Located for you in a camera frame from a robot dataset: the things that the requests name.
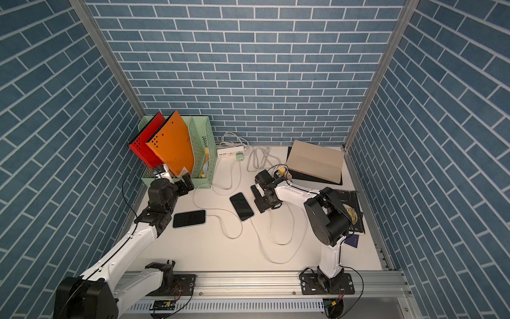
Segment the phone with green case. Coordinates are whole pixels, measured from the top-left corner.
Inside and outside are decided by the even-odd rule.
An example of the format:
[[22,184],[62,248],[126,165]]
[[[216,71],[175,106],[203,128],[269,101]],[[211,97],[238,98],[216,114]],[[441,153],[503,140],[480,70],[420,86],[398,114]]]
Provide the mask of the phone with green case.
[[241,221],[245,221],[254,216],[254,212],[243,193],[237,193],[231,196],[229,200]]

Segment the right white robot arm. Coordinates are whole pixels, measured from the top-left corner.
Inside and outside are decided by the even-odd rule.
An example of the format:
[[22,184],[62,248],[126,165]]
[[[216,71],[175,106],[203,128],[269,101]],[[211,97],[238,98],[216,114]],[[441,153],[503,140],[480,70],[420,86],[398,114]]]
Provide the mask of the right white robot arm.
[[338,190],[325,187],[311,190],[297,186],[284,177],[275,178],[267,170],[259,172],[251,187],[261,213],[283,203],[301,207],[308,217],[313,234],[323,244],[318,275],[325,280],[338,279],[343,272],[341,245],[353,224]]

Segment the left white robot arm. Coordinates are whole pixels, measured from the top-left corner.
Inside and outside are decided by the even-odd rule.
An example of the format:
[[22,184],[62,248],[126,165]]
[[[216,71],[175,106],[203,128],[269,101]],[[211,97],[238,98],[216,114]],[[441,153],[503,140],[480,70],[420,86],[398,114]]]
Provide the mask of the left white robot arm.
[[175,292],[175,263],[151,262],[126,284],[118,283],[128,267],[168,227],[178,199],[194,189],[189,174],[177,182],[155,179],[147,207],[126,235],[81,275],[66,277],[57,287],[54,318],[119,318],[151,293]]

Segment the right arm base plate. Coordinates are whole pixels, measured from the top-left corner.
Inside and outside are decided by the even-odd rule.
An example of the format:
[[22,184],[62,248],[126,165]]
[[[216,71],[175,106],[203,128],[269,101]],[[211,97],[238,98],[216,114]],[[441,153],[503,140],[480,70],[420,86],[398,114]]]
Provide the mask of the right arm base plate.
[[354,295],[355,288],[349,273],[339,274],[333,279],[311,272],[299,275],[303,295]]

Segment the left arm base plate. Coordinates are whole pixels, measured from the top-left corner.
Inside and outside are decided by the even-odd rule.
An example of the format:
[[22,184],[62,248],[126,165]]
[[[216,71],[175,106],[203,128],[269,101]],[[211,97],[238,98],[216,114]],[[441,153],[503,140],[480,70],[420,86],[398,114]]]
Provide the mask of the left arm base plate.
[[191,296],[195,289],[196,274],[177,274],[169,283],[163,283],[147,296]]

